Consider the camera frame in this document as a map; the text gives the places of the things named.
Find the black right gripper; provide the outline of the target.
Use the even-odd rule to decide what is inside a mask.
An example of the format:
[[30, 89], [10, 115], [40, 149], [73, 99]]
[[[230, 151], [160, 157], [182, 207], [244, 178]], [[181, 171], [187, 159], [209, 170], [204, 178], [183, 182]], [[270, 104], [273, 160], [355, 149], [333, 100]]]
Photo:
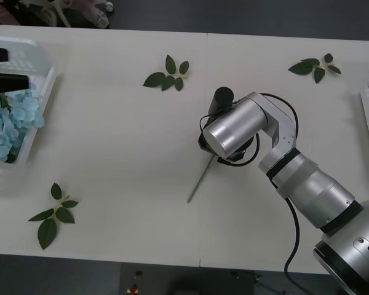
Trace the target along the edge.
[[198, 144], [201, 150], [208, 152], [209, 154], [212, 154], [212, 155], [217, 155], [217, 153], [207, 143], [203, 132], [200, 133], [200, 136], [198, 138]]

